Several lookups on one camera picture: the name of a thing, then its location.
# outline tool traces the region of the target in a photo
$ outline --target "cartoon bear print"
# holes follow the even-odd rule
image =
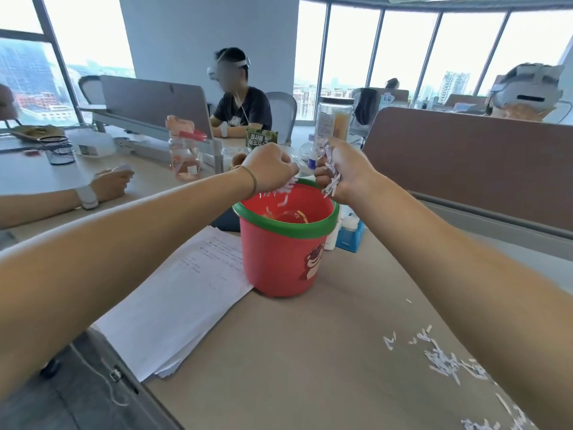
[[[316,274],[324,251],[324,243],[318,245],[306,256],[304,260],[304,273],[299,280],[308,280]]]

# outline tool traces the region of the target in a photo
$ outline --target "hair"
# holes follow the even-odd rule
[[[242,62],[246,60],[247,56],[245,52],[237,47],[223,48],[219,51],[215,51],[215,59],[222,60],[225,62]],[[249,80],[249,67],[247,65],[241,66],[240,69],[245,71],[245,79]]]
[[[400,83],[400,82],[399,82],[398,79],[396,79],[396,78],[394,78],[394,79],[389,79],[389,80],[386,82],[386,89],[395,89],[395,88],[397,88],[398,83]]]
[[[512,68],[511,70],[509,70],[509,71],[503,76],[503,78],[502,78],[501,80],[499,80],[499,82],[498,82],[497,84],[507,83],[510,79],[513,79],[513,78],[517,77],[517,69],[518,69],[519,67],[522,67],[522,66],[535,66],[535,65],[543,65],[543,66],[545,66],[545,67],[550,66],[550,64],[521,63],[521,64],[517,65],[516,67]],[[490,99],[489,99],[489,101],[488,101],[488,105],[485,107],[485,115],[487,115],[487,116],[491,116],[492,113],[493,113],[493,106],[492,106],[492,102],[491,102],[491,101],[492,101],[492,100],[491,100],[491,97],[490,97]]]

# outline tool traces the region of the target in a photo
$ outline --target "hand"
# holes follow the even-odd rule
[[[530,122],[543,122],[543,119],[551,113],[555,107],[548,108],[539,113],[533,107],[524,104],[508,105],[502,110],[505,111],[507,119],[526,120]]]
[[[131,170],[111,172],[104,170],[96,174],[90,184],[99,202],[107,202],[117,199],[125,194],[125,187],[133,176]]]
[[[349,204],[353,196],[358,194],[358,188],[368,186],[377,172],[361,150],[333,137],[328,139],[328,143],[332,147],[334,167],[340,172],[340,182],[333,199],[339,203]],[[315,170],[316,184],[321,189],[332,181],[332,173],[324,165],[325,162],[326,157],[322,157],[317,162]]]
[[[257,179],[257,193],[277,190],[298,173],[298,166],[290,162],[290,155],[276,143],[257,146],[248,155],[236,154],[233,166],[241,164]]]

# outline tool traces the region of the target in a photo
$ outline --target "white watch strap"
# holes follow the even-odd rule
[[[223,123],[220,125],[220,128],[221,128],[221,136],[227,137],[227,127],[228,127],[227,122],[223,122]]]
[[[100,204],[97,201],[96,192],[90,186],[77,187],[76,193],[80,198],[82,207],[86,210],[92,210]]]

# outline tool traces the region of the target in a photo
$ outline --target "red bucket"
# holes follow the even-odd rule
[[[312,286],[338,218],[339,205],[325,198],[314,181],[299,179],[288,203],[280,206],[285,196],[256,195],[233,206],[241,222],[245,274],[269,297],[296,296]]]

